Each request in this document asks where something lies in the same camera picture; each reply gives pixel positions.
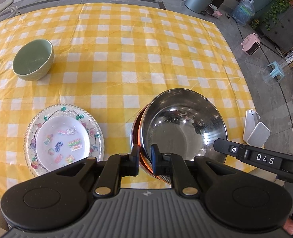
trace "chair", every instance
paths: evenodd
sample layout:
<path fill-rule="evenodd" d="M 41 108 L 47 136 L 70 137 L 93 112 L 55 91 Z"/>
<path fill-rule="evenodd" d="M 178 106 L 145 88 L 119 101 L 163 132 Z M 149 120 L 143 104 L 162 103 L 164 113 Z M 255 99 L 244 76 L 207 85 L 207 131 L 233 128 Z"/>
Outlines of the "chair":
<path fill-rule="evenodd" d="M 278 80 L 278 82 L 280 80 L 282 80 L 284 78 L 284 72 L 282 70 L 282 68 L 280 67 L 280 65 L 277 63 L 277 61 L 274 61 L 273 63 L 270 63 L 268 66 L 273 65 L 275 67 L 275 69 L 270 72 L 270 76 L 271 77 L 276 77 L 276 76 L 280 76 L 280 79 Z"/>
<path fill-rule="evenodd" d="M 13 17 L 13 15 L 20 15 L 20 11 L 18 11 L 17 6 L 15 6 L 13 2 L 14 0 L 0 0 L 0 14 L 6 11 L 7 9 L 10 9 L 12 12 L 7 18 L 3 20 Z"/>

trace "table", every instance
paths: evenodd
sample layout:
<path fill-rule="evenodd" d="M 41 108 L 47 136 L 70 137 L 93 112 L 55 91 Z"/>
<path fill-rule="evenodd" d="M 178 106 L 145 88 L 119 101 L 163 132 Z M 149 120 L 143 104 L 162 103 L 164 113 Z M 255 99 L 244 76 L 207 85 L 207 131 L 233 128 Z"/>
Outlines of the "table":
<path fill-rule="evenodd" d="M 54 64 L 39 81 L 12 72 L 26 43 L 49 39 Z M 99 123 L 105 159 L 129 152 L 129 134 L 140 110 L 159 93 L 189 88 L 221 113 L 230 140 L 243 142 L 244 117 L 254 108 L 249 89 L 227 42 L 213 23 L 156 8 L 81 4 L 47 8 L 0 23 L 0 198 L 32 178 L 23 143 L 28 124 L 47 106 L 80 106 Z M 253 167 L 234 158 L 230 166 Z M 162 188 L 142 170 L 122 187 Z"/>

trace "decorative plate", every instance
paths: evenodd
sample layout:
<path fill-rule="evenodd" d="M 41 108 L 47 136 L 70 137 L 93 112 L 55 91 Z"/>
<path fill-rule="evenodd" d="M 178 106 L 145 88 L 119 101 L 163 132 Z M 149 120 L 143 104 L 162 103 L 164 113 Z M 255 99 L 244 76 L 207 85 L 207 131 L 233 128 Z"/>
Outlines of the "decorative plate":
<path fill-rule="evenodd" d="M 86 128 L 75 118 L 51 117 L 39 129 L 36 139 L 38 163 L 48 171 L 89 156 L 90 139 Z"/>
<path fill-rule="evenodd" d="M 103 160 L 104 140 L 102 131 L 96 120 L 85 110 L 74 105 L 58 104 L 45 108 L 39 112 L 29 124 L 24 138 L 24 154 L 26 163 L 34 176 L 48 173 L 48 170 L 39 162 L 36 154 L 37 133 L 42 125 L 49 119 L 65 115 L 78 120 L 86 129 L 90 139 L 89 156 L 98 161 Z"/>

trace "cabinet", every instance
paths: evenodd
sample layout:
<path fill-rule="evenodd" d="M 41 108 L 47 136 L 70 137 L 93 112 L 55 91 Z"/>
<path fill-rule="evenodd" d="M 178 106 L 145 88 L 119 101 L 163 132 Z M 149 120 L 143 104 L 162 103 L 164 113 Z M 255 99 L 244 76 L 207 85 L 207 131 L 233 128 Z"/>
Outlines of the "cabinet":
<path fill-rule="evenodd" d="M 293 47 L 293 8 L 289 9 L 278 16 L 277 25 L 270 24 L 270 30 L 262 23 L 260 29 L 265 36 L 276 43 L 283 53 L 288 52 Z"/>

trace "gray ribbed grip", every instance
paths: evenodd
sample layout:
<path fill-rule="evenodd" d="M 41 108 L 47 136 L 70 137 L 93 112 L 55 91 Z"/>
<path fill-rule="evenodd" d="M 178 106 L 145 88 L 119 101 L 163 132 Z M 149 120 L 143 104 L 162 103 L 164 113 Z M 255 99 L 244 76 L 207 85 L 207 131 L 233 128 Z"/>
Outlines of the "gray ribbed grip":
<path fill-rule="evenodd" d="M 120 189 L 118 195 L 98 199 L 82 219 L 61 230 L 29 233 L 11 229 L 5 238 L 289 238 L 278 229 L 267 234 L 229 230 L 204 211 L 197 200 L 179 197 L 172 189 Z"/>

